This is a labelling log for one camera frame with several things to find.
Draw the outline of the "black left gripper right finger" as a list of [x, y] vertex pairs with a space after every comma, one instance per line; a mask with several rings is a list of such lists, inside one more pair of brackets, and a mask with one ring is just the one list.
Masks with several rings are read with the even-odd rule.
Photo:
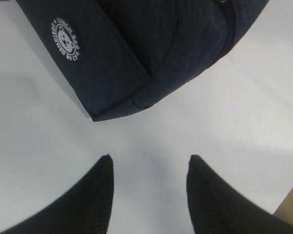
[[196, 234], [293, 234], [293, 225], [249, 201], [199, 155], [189, 160], [187, 201]]

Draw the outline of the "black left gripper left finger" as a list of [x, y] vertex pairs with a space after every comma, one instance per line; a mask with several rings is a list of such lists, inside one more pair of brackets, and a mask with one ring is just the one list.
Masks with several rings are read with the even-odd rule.
[[110, 155], [105, 155], [62, 196], [3, 233], [105, 234], [113, 196], [113, 160]]

